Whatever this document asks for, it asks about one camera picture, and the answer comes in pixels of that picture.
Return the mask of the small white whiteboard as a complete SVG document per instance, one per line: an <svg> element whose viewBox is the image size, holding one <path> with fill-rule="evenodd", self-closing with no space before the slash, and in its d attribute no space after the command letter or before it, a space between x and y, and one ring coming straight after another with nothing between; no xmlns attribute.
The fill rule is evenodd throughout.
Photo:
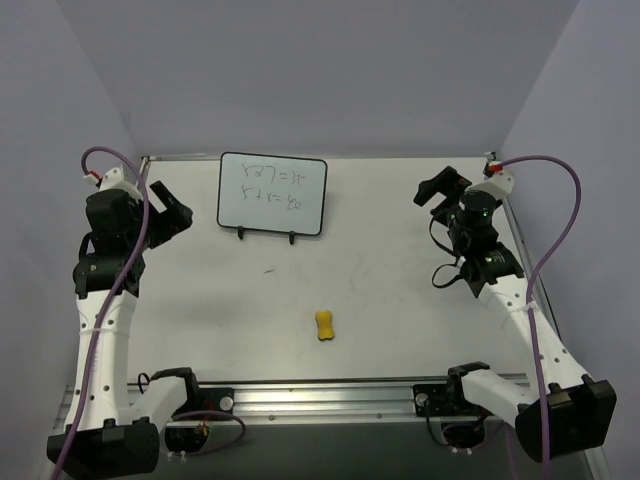
<svg viewBox="0 0 640 480"><path fill-rule="evenodd" d="M328 165L320 159L226 152L220 158L222 228L322 233Z"/></svg>

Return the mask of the yellow bone-shaped eraser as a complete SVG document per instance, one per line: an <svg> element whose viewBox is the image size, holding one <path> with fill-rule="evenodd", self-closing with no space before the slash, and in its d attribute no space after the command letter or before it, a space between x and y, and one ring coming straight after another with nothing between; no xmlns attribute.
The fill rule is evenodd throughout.
<svg viewBox="0 0 640 480"><path fill-rule="evenodd" d="M328 310L318 311L315 313L315 322L317 326L317 338L320 341L333 340L335 331L333 328L333 316Z"/></svg>

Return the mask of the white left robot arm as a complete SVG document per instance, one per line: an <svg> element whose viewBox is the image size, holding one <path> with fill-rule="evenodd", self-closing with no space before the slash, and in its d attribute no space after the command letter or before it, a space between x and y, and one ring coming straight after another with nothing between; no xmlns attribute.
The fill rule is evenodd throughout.
<svg viewBox="0 0 640 480"><path fill-rule="evenodd" d="M156 181L151 191L162 212L130 184L101 189L86 200L90 230L73 270L79 312L79 355L75 391L64 431L47 440L56 474L73 479L112 479L152 472L160 433L175 415L194 417L202 395L193 370L156 372L139 400L130 402L128 343L143 253L192 224L192 210Z"/></svg>

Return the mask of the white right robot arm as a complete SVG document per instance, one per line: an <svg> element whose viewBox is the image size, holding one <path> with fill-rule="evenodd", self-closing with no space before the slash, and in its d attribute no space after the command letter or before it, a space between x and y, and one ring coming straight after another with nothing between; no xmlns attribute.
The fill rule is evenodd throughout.
<svg viewBox="0 0 640 480"><path fill-rule="evenodd" d="M522 387L481 361L449 368L444 392L427 403L435 415L492 414L513 427L536 462L601 446L617 402L606 380L595 381L572 357L535 302L516 256L499 239L493 215L514 185L501 167L474 184L445 167L419 184L414 202L424 206L437 194L432 220L444 226L457 269L474 298L493 315L521 362Z"/></svg>

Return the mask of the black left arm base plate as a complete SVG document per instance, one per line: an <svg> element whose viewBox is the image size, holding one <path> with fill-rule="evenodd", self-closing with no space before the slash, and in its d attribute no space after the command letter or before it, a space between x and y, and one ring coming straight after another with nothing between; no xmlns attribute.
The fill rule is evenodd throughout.
<svg viewBox="0 0 640 480"><path fill-rule="evenodd" d="M232 413L235 405L235 389L228 386L201 387L197 396L198 411Z"/></svg>

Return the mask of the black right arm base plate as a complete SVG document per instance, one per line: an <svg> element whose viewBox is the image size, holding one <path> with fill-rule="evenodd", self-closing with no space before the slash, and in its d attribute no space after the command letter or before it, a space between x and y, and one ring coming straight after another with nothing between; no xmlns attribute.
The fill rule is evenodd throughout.
<svg viewBox="0 0 640 480"><path fill-rule="evenodd" d="M415 414L422 418L460 416L449 398L444 383L414 384L412 386Z"/></svg>

